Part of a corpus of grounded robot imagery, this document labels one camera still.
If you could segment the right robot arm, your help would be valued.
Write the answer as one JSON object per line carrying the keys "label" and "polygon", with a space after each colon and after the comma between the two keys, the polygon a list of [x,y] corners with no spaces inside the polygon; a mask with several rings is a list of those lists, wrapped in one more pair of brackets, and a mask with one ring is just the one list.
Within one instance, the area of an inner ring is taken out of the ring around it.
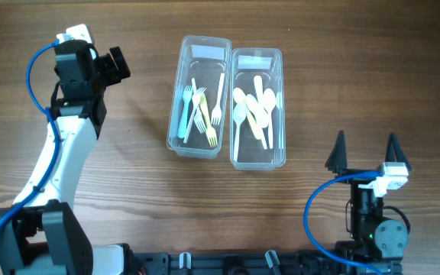
{"label": "right robot arm", "polygon": [[335,254],[345,260],[365,264],[340,264],[340,274],[401,274],[403,252],[408,244],[409,219],[398,208],[385,205],[383,196],[402,187],[412,170],[396,134],[389,136],[384,162],[377,168],[383,176],[375,180],[355,178],[348,204],[351,218],[346,221],[349,241],[338,241]]}

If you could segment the yellow plastic fork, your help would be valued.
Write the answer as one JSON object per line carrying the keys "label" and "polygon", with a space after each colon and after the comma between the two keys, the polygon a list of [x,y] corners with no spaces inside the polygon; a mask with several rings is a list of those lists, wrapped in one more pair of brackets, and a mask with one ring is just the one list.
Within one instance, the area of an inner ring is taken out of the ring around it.
{"label": "yellow plastic fork", "polygon": [[208,139],[209,146],[216,147],[218,145],[217,134],[216,134],[216,130],[213,128],[212,124],[210,123],[209,108],[204,93],[201,94],[199,107],[203,114],[203,118],[206,126],[205,134]]}

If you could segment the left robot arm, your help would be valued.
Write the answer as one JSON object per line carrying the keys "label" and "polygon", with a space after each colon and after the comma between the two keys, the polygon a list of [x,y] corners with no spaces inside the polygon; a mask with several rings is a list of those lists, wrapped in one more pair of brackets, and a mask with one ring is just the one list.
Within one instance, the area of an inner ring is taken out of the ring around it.
{"label": "left robot arm", "polygon": [[93,246],[73,212],[83,165],[107,113],[104,93],[131,73],[119,47],[98,55],[85,40],[56,41],[58,81],[47,137],[31,178],[9,208],[0,208],[4,274],[137,274],[127,244]]}

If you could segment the light blue plastic fork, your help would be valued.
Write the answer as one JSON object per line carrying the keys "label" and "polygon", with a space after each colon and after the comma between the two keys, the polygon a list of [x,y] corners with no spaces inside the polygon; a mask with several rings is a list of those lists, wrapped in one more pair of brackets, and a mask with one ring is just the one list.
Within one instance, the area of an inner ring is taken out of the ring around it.
{"label": "light blue plastic fork", "polygon": [[187,116],[189,112],[189,103],[193,97],[193,88],[192,86],[186,86],[183,95],[183,110],[180,117],[180,123],[178,127],[177,137],[184,138],[186,136],[186,126],[187,126]]}

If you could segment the white plastic spoon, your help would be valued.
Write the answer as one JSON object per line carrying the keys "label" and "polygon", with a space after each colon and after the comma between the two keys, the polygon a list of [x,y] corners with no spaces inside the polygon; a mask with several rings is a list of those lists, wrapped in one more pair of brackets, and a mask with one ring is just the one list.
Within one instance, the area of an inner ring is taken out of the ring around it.
{"label": "white plastic spoon", "polygon": [[261,128],[268,127],[268,116],[263,106],[263,83],[261,76],[254,77],[254,89],[257,97],[257,123]]}
{"label": "white plastic spoon", "polygon": [[233,111],[233,119],[236,125],[235,130],[235,142],[234,142],[234,155],[233,159],[236,161],[238,159],[238,150],[240,142],[240,127],[243,121],[246,119],[246,105],[244,103],[238,103]]}

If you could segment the white plastic fork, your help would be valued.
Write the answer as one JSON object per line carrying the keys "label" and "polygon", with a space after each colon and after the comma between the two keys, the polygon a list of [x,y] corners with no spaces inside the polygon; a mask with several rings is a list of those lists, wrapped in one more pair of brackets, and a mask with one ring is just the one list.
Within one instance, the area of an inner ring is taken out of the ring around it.
{"label": "white plastic fork", "polygon": [[220,103],[221,103],[221,99],[222,99],[224,83],[225,83],[225,74],[221,73],[220,78],[219,78],[219,82],[218,82],[216,103],[215,103],[215,107],[212,110],[212,118],[211,118],[212,125],[219,125],[221,118],[222,118],[222,110],[221,110]]}
{"label": "white plastic fork", "polygon": [[[194,78],[192,78],[192,87],[193,87],[193,92],[195,92],[196,90],[199,89],[197,87],[197,85],[196,85],[196,80]],[[205,132],[205,123],[203,122],[203,120],[201,118],[199,106],[198,106],[198,108],[196,110],[196,115],[194,117],[194,121],[193,122],[194,122],[194,124],[195,124],[195,126],[198,129],[200,134]]]}
{"label": "white plastic fork", "polygon": [[194,117],[196,115],[196,110],[199,106],[199,101],[200,101],[201,95],[204,93],[204,91],[205,91],[205,87],[201,87],[198,90],[196,90],[192,95],[192,104],[193,104],[192,114],[190,115],[190,118],[188,120],[188,125],[187,125],[187,129],[186,129],[186,136],[183,139],[184,143],[186,143],[189,139],[189,134],[190,134],[191,128],[193,126],[193,121],[194,121]]}

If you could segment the yellow plastic spoon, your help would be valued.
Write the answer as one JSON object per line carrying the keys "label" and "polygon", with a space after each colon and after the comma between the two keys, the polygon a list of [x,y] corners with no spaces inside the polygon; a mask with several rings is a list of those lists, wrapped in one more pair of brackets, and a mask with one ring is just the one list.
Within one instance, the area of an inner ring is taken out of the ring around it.
{"label": "yellow plastic spoon", "polygon": [[[243,92],[243,90],[240,89],[240,88],[234,88],[234,90],[233,90],[233,98],[234,98],[234,101],[237,104],[244,104],[244,105],[247,104],[246,103],[246,95]],[[250,128],[251,128],[251,130],[253,132],[254,137],[257,140],[260,140],[261,137],[260,137],[259,132],[257,131],[257,123],[256,123],[253,115],[251,114],[251,112],[249,111],[248,108],[247,108],[247,111],[246,111],[246,116],[247,116],[248,124],[250,125]]]}

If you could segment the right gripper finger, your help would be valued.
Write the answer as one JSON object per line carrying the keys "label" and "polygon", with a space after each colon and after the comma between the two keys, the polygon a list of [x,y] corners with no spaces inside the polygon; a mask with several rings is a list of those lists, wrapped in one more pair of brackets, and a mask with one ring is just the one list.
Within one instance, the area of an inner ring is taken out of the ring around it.
{"label": "right gripper finger", "polygon": [[387,142],[385,161],[404,163],[408,171],[412,170],[412,166],[404,154],[403,149],[400,146],[399,139],[394,132],[390,133]]}
{"label": "right gripper finger", "polygon": [[332,172],[343,172],[348,168],[345,133],[343,130],[338,132],[332,152],[325,162],[325,167]]}

